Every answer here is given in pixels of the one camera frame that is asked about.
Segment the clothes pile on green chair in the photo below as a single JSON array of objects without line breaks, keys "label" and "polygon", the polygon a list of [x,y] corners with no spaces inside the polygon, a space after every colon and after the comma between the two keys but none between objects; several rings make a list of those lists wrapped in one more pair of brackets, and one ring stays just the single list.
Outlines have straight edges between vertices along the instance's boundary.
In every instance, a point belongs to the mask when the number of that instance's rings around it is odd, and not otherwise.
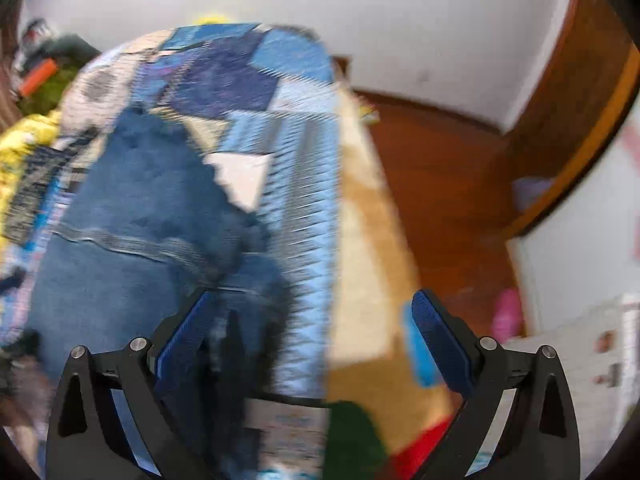
[{"label": "clothes pile on green chair", "polygon": [[47,115],[66,87],[101,51],[76,34],[58,34],[44,18],[23,29],[10,65],[11,92],[23,116]]}]

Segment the blue denim jacket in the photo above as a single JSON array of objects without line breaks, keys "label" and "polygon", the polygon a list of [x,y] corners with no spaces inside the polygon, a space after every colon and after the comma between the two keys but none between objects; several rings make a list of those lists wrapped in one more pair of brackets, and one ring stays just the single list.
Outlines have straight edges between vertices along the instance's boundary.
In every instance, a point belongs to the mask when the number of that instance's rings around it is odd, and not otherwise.
[{"label": "blue denim jacket", "polygon": [[233,205],[182,125],[128,107],[54,228],[27,326],[57,382],[70,350],[150,336],[195,289],[212,313],[160,400],[181,439],[229,479],[250,479],[258,437],[245,402],[268,384],[290,306],[288,282],[254,214]]}]

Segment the yellow cartoon blanket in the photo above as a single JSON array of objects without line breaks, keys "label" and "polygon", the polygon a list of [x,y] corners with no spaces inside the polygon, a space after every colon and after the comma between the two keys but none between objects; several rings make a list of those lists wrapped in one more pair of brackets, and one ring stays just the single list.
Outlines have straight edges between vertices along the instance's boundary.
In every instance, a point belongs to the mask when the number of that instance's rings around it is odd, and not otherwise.
[{"label": "yellow cartoon blanket", "polygon": [[34,228],[54,168],[63,152],[54,147],[62,114],[32,114],[1,135],[1,260],[10,244],[24,246]]}]

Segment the wooden wardrobe with glass door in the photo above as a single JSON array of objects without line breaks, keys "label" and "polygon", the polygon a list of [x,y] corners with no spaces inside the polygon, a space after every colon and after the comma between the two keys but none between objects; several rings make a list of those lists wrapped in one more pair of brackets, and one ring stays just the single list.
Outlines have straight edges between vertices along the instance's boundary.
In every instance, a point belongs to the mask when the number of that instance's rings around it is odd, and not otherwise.
[{"label": "wooden wardrobe with glass door", "polygon": [[639,288],[639,50],[608,0],[560,0],[544,55],[506,147],[532,333]]}]

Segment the pink croc shoe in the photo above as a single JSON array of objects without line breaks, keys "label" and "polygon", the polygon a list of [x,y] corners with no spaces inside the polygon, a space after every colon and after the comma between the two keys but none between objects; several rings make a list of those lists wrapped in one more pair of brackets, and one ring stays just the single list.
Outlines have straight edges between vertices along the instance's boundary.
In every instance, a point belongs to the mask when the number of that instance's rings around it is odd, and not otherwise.
[{"label": "pink croc shoe", "polygon": [[491,336],[500,344],[517,337],[523,328],[524,315],[520,293],[516,288],[503,289],[495,302]]}]

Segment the blue patchwork bed cover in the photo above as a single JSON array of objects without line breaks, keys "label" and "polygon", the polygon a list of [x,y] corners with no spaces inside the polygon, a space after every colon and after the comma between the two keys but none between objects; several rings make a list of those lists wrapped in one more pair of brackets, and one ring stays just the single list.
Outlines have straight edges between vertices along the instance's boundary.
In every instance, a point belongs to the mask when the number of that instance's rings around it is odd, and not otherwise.
[{"label": "blue patchwork bed cover", "polygon": [[163,30],[86,65],[54,110],[63,157],[24,246],[6,264],[25,281],[1,300],[1,337],[27,326],[41,260],[54,228],[120,114],[137,107],[186,128],[233,205],[268,234],[290,306],[260,391],[317,400],[326,392],[340,172],[337,86],[323,44],[310,32],[262,24],[207,24]]}]

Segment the orange box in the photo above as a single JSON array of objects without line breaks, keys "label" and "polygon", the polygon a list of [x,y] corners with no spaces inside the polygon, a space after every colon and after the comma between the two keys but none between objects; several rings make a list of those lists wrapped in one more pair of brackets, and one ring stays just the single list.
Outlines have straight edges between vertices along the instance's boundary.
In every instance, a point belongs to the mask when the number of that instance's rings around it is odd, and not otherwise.
[{"label": "orange box", "polygon": [[53,58],[45,58],[33,68],[18,88],[22,98],[28,98],[36,92],[47,80],[58,72],[58,64]]}]

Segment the tan fleece blanket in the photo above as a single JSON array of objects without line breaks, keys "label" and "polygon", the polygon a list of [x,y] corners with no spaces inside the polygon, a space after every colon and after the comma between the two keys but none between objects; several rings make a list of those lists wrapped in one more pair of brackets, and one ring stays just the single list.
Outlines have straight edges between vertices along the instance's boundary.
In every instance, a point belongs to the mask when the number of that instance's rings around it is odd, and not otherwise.
[{"label": "tan fleece blanket", "polygon": [[326,398],[356,408],[382,451],[377,479],[409,479],[452,417],[442,382],[412,369],[405,318],[419,288],[413,255],[356,94],[337,87],[340,192]]}]

